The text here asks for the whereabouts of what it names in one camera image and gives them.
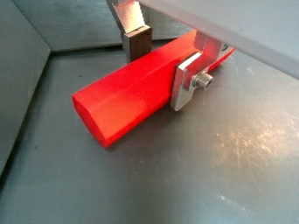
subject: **white surface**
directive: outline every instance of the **white surface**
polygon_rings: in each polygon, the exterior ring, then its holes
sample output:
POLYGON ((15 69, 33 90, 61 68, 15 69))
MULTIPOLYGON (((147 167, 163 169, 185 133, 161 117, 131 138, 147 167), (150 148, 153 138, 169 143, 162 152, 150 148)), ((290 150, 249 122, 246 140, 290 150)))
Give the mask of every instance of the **white surface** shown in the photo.
POLYGON ((141 0, 299 78, 298 0, 141 0))

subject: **metal clamp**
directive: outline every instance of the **metal clamp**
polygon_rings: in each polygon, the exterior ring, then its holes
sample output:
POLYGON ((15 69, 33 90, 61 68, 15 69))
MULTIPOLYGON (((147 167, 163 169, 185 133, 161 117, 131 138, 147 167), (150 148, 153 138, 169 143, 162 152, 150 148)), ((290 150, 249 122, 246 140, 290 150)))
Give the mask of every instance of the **metal clamp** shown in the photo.
POLYGON ((171 107, 175 111, 193 99, 195 88, 203 90, 211 85, 213 77, 207 74, 209 67, 226 53, 227 46, 215 38, 198 31, 194 45, 201 52, 195 52, 175 70, 171 107))
POLYGON ((107 0, 119 30, 127 62, 143 57, 153 50, 153 28, 146 25, 141 4, 135 0, 107 0))

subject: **gray surface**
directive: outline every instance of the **gray surface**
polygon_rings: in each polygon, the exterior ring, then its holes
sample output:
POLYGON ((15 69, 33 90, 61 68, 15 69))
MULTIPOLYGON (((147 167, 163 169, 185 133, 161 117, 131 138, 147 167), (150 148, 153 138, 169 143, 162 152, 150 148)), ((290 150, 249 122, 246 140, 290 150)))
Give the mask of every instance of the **gray surface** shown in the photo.
POLYGON ((141 0, 299 79, 298 0, 141 0))
MULTIPOLYGON (((121 44, 106 0, 14 0, 54 51, 121 44)), ((181 36, 190 28, 145 8, 154 39, 181 36)))
POLYGON ((0 199, 2 224, 298 223, 299 81, 237 52, 179 112, 110 148, 71 94, 123 51, 55 57, 0 199))
POLYGON ((2 174, 51 49, 11 0, 0 1, 0 31, 2 174))

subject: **red rectangular block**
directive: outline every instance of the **red rectangular block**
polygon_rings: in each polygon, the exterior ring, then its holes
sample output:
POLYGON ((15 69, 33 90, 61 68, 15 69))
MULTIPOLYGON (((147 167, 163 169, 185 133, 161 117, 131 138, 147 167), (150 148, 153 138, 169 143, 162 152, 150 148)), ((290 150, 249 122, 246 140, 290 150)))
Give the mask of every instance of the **red rectangular block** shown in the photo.
POLYGON ((105 147, 171 100, 175 66, 197 52, 195 34, 191 31, 74 94, 79 116, 105 147))

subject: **bolt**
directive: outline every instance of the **bolt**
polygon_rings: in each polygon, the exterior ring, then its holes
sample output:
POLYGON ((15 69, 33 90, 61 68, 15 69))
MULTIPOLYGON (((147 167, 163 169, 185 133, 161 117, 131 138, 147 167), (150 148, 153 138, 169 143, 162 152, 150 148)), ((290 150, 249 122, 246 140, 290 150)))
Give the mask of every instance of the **bolt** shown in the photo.
POLYGON ((214 81, 213 76, 207 73, 199 73, 193 77, 193 85, 202 90, 206 90, 214 81))

